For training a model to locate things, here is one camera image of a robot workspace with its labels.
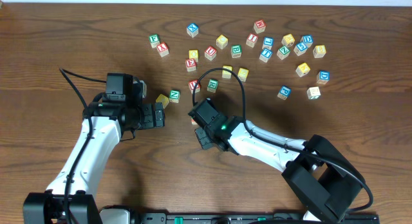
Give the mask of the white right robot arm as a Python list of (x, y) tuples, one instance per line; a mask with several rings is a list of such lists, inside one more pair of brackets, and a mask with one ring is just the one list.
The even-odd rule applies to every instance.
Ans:
[[(203, 149), (213, 146), (255, 158), (281, 172), (282, 177), (306, 207), (305, 221), (338, 223), (348, 213), (364, 210), (373, 203), (366, 180), (324, 137), (291, 139), (255, 126), (241, 117), (221, 113), (211, 117), (193, 115), (199, 125), (196, 136)], [(365, 190), (367, 204), (351, 204)]]

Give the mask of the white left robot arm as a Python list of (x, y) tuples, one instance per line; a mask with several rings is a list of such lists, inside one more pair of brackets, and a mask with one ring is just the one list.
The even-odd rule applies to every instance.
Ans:
[(95, 196), (108, 158), (125, 131), (162, 127), (160, 103), (128, 107), (92, 102), (92, 114), (67, 162), (44, 192), (31, 192), (23, 204), (25, 223), (139, 223), (132, 209), (112, 206), (98, 210)]

